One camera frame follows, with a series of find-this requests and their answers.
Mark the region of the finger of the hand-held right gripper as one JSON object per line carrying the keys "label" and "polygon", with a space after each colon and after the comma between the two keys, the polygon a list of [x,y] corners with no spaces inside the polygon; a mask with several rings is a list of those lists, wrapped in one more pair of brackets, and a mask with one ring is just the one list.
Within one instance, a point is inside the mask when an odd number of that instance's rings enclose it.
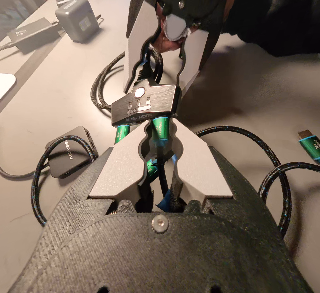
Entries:
{"label": "finger of the hand-held right gripper", "polygon": [[127,37],[124,57],[123,92],[131,92],[138,66],[142,63],[146,46],[156,34],[159,27],[158,17],[153,5],[143,1],[134,22],[130,35]]}
{"label": "finger of the hand-held right gripper", "polygon": [[199,73],[208,35],[207,31],[196,30],[186,37],[181,47],[182,67],[177,74],[181,91],[187,91]]}

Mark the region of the grey cube charger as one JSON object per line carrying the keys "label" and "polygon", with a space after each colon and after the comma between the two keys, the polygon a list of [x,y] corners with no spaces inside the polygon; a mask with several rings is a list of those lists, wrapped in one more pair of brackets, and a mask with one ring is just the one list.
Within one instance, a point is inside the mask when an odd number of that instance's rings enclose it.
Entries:
{"label": "grey cube charger", "polygon": [[55,11],[59,24],[73,42],[85,43],[100,26],[88,0],[70,0]]}

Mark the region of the black power adapter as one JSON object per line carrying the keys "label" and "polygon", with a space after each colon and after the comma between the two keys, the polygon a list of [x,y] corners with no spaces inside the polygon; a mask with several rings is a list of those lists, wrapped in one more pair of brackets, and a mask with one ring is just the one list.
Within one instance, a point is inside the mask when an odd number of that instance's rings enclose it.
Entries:
{"label": "black power adapter", "polygon": [[10,31],[9,36],[14,47],[23,54],[28,54],[45,44],[59,38],[63,27],[58,22],[49,22],[46,18],[38,19],[25,26]]}

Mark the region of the black HDMI switch box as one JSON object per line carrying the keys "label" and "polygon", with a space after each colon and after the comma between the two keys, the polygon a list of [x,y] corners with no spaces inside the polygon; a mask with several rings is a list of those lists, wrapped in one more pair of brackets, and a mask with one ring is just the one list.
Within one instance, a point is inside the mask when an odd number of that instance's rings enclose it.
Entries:
{"label": "black HDMI switch box", "polygon": [[137,81],[132,91],[111,105],[111,125],[134,125],[157,117],[171,117],[177,111],[181,89],[157,84],[152,78]]}

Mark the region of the green HDMI plug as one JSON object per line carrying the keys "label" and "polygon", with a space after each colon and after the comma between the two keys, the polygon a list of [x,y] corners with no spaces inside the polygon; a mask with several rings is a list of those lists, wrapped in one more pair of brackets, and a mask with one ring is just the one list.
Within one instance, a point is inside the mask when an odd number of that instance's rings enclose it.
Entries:
{"label": "green HDMI plug", "polygon": [[309,130],[298,132],[299,143],[314,162],[320,164],[320,139]]}
{"label": "green HDMI plug", "polygon": [[157,159],[147,161],[147,183],[152,183],[159,177]]}
{"label": "green HDMI plug", "polygon": [[117,144],[120,141],[122,141],[122,139],[124,139],[127,135],[129,135],[129,133],[130,133],[130,125],[123,124],[123,125],[117,126],[114,144]]}

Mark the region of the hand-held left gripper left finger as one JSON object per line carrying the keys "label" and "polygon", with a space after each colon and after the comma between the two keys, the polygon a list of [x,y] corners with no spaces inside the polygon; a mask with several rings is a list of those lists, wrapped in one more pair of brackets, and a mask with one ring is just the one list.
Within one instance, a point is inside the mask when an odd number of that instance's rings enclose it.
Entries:
{"label": "hand-held left gripper left finger", "polygon": [[129,200],[132,204],[141,199],[138,184],[147,174],[142,143],[149,136],[149,125],[150,123],[142,123],[111,148],[111,153],[89,193],[90,198],[112,199],[117,202]]}

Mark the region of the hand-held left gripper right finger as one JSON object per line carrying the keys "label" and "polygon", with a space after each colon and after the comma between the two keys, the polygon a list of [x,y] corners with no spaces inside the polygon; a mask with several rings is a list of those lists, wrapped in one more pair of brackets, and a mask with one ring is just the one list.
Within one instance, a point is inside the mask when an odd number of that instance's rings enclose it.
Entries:
{"label": "hand-held left gripper right finger", "polygon": [[172,151],[177,157],[174,173],[183,183],[179,197],[188,204],[197,200],[231,199],[233,193],[214,156],[201,138],[177,119],[171,119]]}

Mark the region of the white flat base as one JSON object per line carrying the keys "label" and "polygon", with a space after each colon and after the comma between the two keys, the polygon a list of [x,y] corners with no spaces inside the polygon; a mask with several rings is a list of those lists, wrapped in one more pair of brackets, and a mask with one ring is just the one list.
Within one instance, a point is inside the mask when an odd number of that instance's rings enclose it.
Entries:
{"label": "white flat base", "polygon": [[17,79],[13,74],[0,73],[0,100],[2,100],[16,84]]}

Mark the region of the black USB hub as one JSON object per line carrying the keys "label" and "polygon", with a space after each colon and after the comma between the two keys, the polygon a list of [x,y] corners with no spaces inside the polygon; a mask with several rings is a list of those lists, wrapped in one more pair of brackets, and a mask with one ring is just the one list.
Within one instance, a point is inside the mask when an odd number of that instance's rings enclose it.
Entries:
{"label": "black USB hub", "polygon": [[[59,136],[59,138],[66,135],[82,138],[91,147],[95,156],[98,157],[99,154],[92,137],[85,127],[78,126]],[[90,159],[85,149],[79,143],[68,140],[61,142],[54,148],[48,157],[48,162],[52,177],[64,179],[89,164]]]}

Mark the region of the person's right hand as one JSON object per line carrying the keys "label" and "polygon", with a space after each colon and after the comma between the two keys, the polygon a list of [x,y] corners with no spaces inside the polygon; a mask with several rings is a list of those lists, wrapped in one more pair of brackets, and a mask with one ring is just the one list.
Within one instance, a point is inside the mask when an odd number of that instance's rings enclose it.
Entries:
{"label": "person's right hand", "polygon": [[156,9],[157,17],[160,19],[161,23],[161,31],[158,37],[155,39],[154,42],[151,43],[151,45],[159,52],[164,53],[168,51],[175,51],[179,49],[184,41],[184,38],[181,38],[177,41],[170,41],[163,30],[163,23],[166,19],[166,17],[162,14],[162,8],[158,3],[157,9]]}

